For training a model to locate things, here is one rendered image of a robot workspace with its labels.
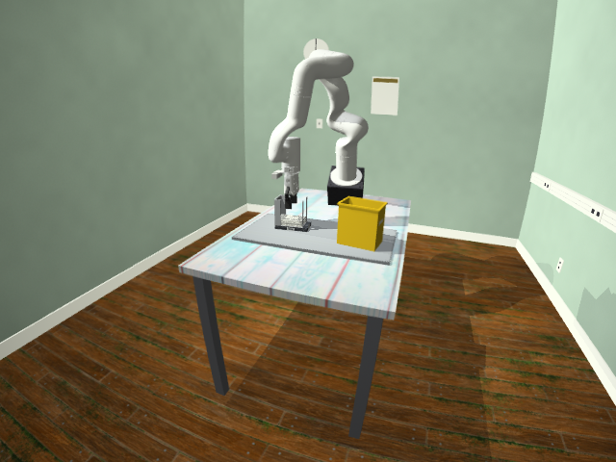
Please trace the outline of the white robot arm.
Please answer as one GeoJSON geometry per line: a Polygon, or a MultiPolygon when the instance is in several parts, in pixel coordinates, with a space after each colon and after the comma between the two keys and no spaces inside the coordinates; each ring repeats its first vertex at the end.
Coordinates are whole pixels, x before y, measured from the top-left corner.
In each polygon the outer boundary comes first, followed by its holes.
{"type": "Polygon", "coordinates": [[[306,124],[314,82],[320,80],[330,99],[327,124],[346,135],[337,140],[337,168],[331,172],[331,180],[343,187],[360,183],[361,171],[357,169],[355,175],[357,144],[366,136],[369,126],[361,116],[342,110],[349,103],[347,83],[342,77],[348,75],[353,66],[348,54],[318,49],[295,68],[287,117],[274,129],[269,141],[269,160],[282,163],[282,170],[272,173],[271,179],[300,171],[300,138],[288,136],[306,124]]]}

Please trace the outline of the yellow open-top bin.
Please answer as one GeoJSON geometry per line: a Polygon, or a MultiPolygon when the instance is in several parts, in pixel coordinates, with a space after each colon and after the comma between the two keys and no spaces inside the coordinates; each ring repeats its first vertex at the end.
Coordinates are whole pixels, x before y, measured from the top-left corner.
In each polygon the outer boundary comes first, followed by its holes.
{"type": "Polygon", "coordinates": [[[351,196],[340,201],[337,244],[375,251],[382,243],[387,204],[351,196]]]}

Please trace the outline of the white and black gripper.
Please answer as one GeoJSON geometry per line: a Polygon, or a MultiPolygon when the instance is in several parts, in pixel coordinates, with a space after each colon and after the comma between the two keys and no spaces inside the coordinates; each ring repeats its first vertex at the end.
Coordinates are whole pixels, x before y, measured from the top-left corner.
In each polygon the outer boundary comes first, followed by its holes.
{"type": "Polygon", "coordinates": [[[297,203],[297,193],[299,192],[299,182],[297,173],[283,173],[284,178],[284,194],[285,194],[285,209],[292,209],[292,203],[297,203]],[[290,194],[289,194],[290,193],[290,194]]]}

